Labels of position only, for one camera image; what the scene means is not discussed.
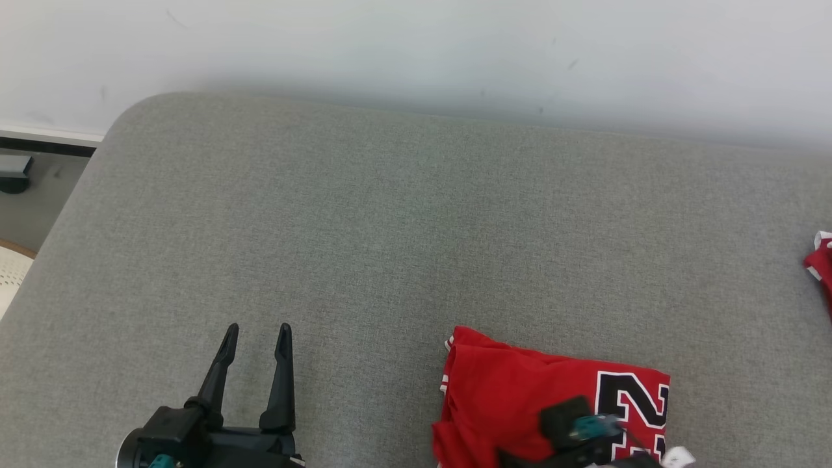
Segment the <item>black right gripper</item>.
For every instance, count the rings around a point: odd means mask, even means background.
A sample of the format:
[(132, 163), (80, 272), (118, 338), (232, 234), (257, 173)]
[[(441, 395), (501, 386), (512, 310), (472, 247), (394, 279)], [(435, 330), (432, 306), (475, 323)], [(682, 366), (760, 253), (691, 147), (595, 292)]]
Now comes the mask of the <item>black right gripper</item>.
[(633, 455), (616, 460), (605, 459), (601, 445), (606, 439), (595, 438), (542, 460), (523, 459), (499, 449), (497, 461), (500, 468), (663, 468), (659, 460), (643, 450), (643, 444), (639, 439), (629, 435), (622, 436), (622, 439), (636, 442), (637, 451)]

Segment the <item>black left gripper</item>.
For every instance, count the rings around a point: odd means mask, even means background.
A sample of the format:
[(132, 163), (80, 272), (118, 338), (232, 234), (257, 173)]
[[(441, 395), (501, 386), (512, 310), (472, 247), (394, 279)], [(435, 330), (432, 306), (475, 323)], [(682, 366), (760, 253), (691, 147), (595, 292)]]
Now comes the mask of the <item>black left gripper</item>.
[(232, 323), (221, 341), (196, 396), (185, 408), (199, 409), (204, 417), (211, 447), (203, 462), (189, 468), (306, 468), (295, 450), (295, 395), (292, 329), (280, 326), (274, 359), (276, 370), (266, 410), (259, 417), (259, 429), (223, 428), (221, 406), (227, 371), (235, 359), (240, 326)]

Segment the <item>red shirt white sleeves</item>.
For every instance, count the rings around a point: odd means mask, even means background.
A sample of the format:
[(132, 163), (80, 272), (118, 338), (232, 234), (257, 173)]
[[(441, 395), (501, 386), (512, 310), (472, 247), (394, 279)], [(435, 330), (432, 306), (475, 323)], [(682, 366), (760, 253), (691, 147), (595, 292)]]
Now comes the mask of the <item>red shirt white sleeves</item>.
[(539, 412), (584, 396), (591, 417), (579, 421), (606, 460), (633, 455), (636, 442), (661, 460), (666, 447), (670, 377), (659, 370), (545, 354), (494, 341), (465, 326), (445, 343), (440, 389), (443, 405), (433, 424), (437, 468), (500, 468), (497, 450), (527, 460), (555, 455), (539, 429)]

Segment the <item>red white jersey shirt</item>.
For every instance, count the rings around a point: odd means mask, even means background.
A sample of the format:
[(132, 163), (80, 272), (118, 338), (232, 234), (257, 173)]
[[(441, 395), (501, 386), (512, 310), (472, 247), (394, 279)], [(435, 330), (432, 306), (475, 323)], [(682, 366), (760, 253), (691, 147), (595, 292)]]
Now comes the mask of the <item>red white jersey shirt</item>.
[(814, 252), (803, 259), (803, 267), (819, 281), (832, 321), (832, 232), (818, 231), (814, 236), (813, 245)]

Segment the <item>cream perforated laundry basket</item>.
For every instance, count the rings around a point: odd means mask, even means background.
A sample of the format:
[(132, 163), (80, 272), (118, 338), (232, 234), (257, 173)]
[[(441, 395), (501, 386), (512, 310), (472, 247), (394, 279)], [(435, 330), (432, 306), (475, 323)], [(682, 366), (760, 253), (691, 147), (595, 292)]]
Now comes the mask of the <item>cream perforated laundry basket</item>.
[(19, 291), (38, 253), (0, 239), (0, 320)]

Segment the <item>grey metal wheeled stand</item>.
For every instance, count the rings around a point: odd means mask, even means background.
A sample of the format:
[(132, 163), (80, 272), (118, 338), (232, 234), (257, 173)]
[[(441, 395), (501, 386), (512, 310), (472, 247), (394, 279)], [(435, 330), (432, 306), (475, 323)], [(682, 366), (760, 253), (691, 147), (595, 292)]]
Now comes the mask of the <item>grey metal wheeled stand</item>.
[(0, 192), (21, 194), (29, 189), (33, 158), (26, 155), (0, 154)]

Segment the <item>white black wall baseboard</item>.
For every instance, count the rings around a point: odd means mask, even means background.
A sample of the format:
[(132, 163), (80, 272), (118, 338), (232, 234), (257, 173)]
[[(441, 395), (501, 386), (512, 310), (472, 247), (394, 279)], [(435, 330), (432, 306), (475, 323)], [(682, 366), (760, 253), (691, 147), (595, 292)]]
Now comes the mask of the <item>white black wall baseboard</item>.
[(90, 158), (103, 139), (101, 135), (0, 124), (0, 150)]

